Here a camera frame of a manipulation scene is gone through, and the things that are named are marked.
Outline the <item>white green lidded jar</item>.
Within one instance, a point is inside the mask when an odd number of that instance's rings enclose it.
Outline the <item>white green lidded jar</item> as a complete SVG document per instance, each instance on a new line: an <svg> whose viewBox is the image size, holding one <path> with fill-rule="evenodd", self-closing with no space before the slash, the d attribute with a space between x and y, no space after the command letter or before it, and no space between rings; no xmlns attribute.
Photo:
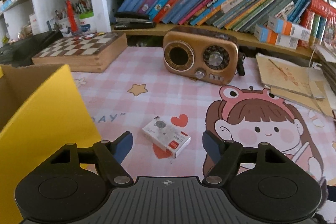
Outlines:
<svg viewBox="0 0 336 224"><path fill-rule="evenodd" d="M82 33L89 34L97 31L93 11L78 14Z"/></svg>

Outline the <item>orange white medicine box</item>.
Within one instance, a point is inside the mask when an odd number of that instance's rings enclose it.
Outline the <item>orange white medicine box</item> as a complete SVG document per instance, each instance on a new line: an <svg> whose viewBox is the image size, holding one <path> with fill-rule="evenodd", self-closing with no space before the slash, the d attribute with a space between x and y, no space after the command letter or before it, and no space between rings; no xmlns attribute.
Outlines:
<svg viewBox="0 0 336 224"><path fill-rule="evenodd" d="M290 36L291 38L299 39L304 42L308 42L310 38L309 29L304 28L303 26L300 26L298 24L288 22L286 20L275 18L273 16L270 16L268 18L267 26L276 34Z"/></svg>

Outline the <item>red white figurine bottle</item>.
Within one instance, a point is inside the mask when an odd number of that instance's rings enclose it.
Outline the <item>red white figurine bottle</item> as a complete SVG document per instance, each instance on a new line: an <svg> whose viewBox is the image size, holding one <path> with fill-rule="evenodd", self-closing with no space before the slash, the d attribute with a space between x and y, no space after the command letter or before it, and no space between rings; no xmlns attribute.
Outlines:
<svg viewBox="0 0 336 224"><path fill-rule="evenodd" d="M70 27L71 27L71 32L72 32L73 35L77 35L79 33L79 28L76 24L74 11L72 9L71 0L64 0L64 1L66 2L66 6L67 6L67 14L68 14L68 20L69 20L69 23L70 23Z"/></svg>

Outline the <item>white staples box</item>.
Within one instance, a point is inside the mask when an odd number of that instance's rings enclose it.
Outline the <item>white staples box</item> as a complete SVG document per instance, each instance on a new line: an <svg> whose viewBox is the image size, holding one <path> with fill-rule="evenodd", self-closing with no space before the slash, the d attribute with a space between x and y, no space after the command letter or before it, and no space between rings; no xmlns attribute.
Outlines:
<svg viewBox="0 0 336 224"><path fill-rule="evenodd" d="M186 114L171 117L169 121L155 117L142 129L144 135L153 143L157 158L175 159L189 145L191 137L183 131L188 121Z"/></svg>

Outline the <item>brown retro radio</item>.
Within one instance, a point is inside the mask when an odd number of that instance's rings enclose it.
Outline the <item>brown retro radio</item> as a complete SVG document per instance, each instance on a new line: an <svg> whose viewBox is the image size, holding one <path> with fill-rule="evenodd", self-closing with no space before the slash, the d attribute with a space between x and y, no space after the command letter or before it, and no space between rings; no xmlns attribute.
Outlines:
<svg viewBox="0 0 336 224"><path fill-rule="evenodd" d="M169 30L163 38L163 62L171 73L221 86L236 73L245 75L236 38L201 28Z"/></svg>

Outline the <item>wooden chessboard box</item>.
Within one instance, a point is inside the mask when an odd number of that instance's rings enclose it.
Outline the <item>wooden chessboard box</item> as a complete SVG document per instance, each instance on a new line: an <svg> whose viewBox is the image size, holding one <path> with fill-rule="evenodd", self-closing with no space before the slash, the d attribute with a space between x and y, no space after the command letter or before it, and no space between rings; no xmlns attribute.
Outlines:
<svg viewBox="0 0 336 224"><path fill-rule="evenodd" d="M52 43L32 61L35 65L67 64L74 72L103 73L126 48L126 34L121 32L69 37Z"/></svg>

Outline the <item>black electronic keyboard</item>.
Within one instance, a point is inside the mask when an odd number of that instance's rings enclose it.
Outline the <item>black electronic keyboard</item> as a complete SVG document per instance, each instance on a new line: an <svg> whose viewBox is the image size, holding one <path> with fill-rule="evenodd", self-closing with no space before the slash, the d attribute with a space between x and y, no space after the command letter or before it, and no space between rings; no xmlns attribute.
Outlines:
<svg viewBox="0 0 336 224"><path fill-rule="evenodd" d="M60 31L48 31L6 44L1 47L0 64L13 67L33 65L33 56L62 37Z"/></svg>

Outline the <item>yellow cardboard box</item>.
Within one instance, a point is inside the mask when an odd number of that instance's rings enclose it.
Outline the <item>yellow cardboard box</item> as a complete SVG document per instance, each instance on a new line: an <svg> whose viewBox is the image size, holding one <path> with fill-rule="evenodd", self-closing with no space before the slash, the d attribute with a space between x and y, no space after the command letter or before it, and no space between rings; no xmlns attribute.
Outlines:
<svg viewBox="0 0 336 224"><path fill-rule="evenodd" d="M20 223L18 183L67 143L101 136L68 65L1 65L1 223Z"/></svg>

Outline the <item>stack of papers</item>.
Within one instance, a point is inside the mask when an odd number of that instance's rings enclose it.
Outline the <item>stack of papers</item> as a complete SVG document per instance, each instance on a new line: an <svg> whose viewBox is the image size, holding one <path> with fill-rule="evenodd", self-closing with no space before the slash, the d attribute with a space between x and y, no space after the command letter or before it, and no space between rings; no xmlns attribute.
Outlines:
<svg viewBox="0 0 336 224"><path fill-rule="evenodd" d="M315 47L317 55L319 55L321 69L326 77L331 89L335 92L336 88L336 68L335 68L335 52L328 47L318 45Z"/></svg>

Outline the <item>black stapler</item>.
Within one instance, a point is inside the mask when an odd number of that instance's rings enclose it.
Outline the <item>black stapler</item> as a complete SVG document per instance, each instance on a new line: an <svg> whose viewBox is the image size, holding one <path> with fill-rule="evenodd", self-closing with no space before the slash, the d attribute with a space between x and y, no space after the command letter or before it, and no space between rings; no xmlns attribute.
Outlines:
<svg viewBox="0 0 336 224"><path fill-rule="evenodd" d="M151 29L156 27L156 23L151 21L146 14L124 11L116 12L114 17L116 19L114 30Z"/></svg>

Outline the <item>pink cartoon desk mat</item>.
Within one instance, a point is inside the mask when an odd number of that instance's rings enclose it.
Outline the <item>pink cartoon desk mat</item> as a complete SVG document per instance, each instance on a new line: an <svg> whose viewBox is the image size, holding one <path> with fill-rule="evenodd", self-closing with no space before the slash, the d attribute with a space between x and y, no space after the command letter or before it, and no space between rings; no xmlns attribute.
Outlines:
<svg viewBox="0 0 336 224"><path fill-rule="evenodd" d="M245 75L220 87L169 73L160 48L127 48L103 73L75 72L75 84L103 139L130 131L134 145L123 162L137 176L203 176L212 167L202 146L209 130L246 147L265 141L322 184L335 200L335 122L317 111L276 97L265 88L257 61ZM173 159L143 133L155 117L190 135Z"/></svg>

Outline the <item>brown cardboard sheets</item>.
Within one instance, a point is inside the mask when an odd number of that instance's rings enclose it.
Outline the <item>brown cardboard sheets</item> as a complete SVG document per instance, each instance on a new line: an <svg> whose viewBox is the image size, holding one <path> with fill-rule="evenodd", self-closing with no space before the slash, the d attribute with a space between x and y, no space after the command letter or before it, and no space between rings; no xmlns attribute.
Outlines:
<svg viewBox="0 0 336 224"><path fill-rule="evenodd" d="M260 53L256 61L262 84L273 94L335 118L335 94L321 70Z"/></svg>

